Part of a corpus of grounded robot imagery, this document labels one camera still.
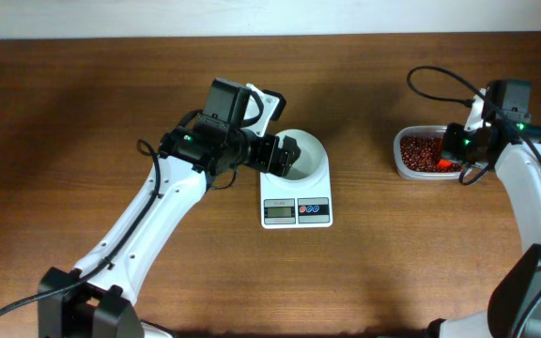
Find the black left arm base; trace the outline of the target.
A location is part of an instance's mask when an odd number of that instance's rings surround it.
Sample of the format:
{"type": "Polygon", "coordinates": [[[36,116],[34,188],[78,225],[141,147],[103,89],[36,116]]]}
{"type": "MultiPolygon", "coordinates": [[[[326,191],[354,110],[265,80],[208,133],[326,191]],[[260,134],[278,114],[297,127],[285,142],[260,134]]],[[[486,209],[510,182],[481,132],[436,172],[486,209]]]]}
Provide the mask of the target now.
{"type": "Polygon", "coordinates": [[[144,338],[130,301],[116,285],[108,290],[85,283],[38,301],[39,338],[144,338]]]}

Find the red plastic measuring scoop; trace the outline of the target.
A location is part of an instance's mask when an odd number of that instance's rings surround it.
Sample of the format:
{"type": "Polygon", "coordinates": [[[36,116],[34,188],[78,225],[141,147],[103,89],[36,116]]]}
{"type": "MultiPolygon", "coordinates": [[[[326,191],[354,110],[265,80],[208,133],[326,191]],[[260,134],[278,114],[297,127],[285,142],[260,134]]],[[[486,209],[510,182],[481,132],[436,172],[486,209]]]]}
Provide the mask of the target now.
{"type": "Polygon", "coordinates": [[[450,161],[441,159],[441,160],[438,161],[436,166],[438,168],[440,168],[440,169],[449,169],[449,168],[451,168],[453,166],[453,164],[450,161]]]}

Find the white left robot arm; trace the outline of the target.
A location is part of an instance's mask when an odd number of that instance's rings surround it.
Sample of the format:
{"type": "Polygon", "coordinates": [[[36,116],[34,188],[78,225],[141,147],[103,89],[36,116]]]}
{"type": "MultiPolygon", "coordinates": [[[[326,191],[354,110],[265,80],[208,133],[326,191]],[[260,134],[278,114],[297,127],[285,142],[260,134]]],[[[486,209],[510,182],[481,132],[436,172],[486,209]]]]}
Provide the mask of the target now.
{"type": "Polygon", "coordinates": [[[155,150],[146,182],[112,229],[75,268],[100,290],[119,287],[136,302],[166,241],[189,210],[214,189],[217,177],[246,166],[286,177],[301,150],[289,136],[267,133],[285,98],[252,84],[213,80],[204,108],[184,115],[155,150]]]}

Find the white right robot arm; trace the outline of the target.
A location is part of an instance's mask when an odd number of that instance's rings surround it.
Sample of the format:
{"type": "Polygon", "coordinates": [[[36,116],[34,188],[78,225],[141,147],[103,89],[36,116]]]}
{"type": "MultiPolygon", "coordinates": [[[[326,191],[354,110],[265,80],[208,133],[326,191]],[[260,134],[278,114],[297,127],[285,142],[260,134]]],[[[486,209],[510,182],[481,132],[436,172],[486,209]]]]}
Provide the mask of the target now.
{"type": "Polygon", "coordinates": [[[464,171],[495,173],[509,197],[522,256],[490,296],[487,310],[430,325],[435,337],[541,337],[541,127],[532,124],[532,86],[496,80],[471,102],[464,125],[448,125],[441,157],[464,171]]]}

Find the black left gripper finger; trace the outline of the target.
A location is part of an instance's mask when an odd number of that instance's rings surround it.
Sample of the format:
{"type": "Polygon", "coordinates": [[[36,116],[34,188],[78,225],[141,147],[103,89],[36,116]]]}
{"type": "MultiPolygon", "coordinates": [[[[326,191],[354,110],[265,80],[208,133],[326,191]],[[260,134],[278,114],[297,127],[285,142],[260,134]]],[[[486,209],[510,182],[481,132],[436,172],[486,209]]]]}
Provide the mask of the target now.
{"type": "Polygon", "coordinates": [[[297,140],[291,136],[284,135],[281,145],[281,154],[287,160],[297,160],[301,155],[301,149],[297,140]]]}
{"type": "Polygon", "coordinates": [[[277,177],[286,177],[293,166],[294,159],[290,157],[282,158],[275,166],[274,174],[277,177]]]}

